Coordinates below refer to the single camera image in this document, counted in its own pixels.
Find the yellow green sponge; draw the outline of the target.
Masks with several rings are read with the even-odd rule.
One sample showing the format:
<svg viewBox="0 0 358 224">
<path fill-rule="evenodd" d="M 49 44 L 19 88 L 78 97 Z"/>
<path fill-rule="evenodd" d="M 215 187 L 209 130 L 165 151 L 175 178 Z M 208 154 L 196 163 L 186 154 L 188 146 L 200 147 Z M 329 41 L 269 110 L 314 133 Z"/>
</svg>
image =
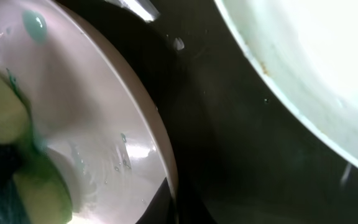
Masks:
<svg viewBox="0 0 358 224">
<path fill-rule="evenodd" d="M 0 223 L 69 223 L 69 190 L 34 141 L 30 114 L 0 74 Z"/>
</svg>

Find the white plate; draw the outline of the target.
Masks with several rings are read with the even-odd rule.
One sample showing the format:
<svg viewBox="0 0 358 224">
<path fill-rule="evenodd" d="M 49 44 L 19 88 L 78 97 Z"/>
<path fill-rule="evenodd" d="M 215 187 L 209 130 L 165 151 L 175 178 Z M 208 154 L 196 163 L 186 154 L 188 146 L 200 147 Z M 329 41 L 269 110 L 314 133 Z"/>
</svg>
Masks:
<svg viewBox="0 0 358 224">
<path fill-rule="evenodd" d="M 0 74 L 59 171 L 69 223 L 177 223 L 178 174 L 136 72 L 90 23 L 55 1 L 0 1 Z"/>
<path fill-rule="evenodd" d="M 358 0 L 217 0 L 285 107 L 358 168 Z"/>
</svg>

